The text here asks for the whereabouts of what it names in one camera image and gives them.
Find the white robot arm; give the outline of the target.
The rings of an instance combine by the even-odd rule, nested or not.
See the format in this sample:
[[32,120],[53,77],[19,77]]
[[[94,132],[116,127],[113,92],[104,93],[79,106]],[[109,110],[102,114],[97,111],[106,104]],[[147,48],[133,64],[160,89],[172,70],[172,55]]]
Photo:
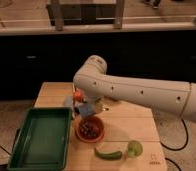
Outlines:
[[175,114],[196,123],[196,83],[107,75],[107,63],[91,55],[73,77],[86,104],[79,107],[83,117],[96,114],[94,105],[102,98],[122,100]]

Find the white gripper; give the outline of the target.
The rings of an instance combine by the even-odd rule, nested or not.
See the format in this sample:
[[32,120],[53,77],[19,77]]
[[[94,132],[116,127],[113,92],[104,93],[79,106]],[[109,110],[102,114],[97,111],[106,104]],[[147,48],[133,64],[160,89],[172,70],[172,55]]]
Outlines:
[[[63,106],[64,107],[69,107],[74,113],[76,116],[80,116],[78,113],[77,113],[77,109],[76,107],[82,103],[88,103],[86,101],[84,102],[76,102],[72,96],[66,96],[64,101],[63,101]],[[97,101],[95,103],[89,103],[92,105],[94,111],[95,111],[95,114],[98,114],[98,113],[101,113],[103,111],[103,103],[101,101]]]

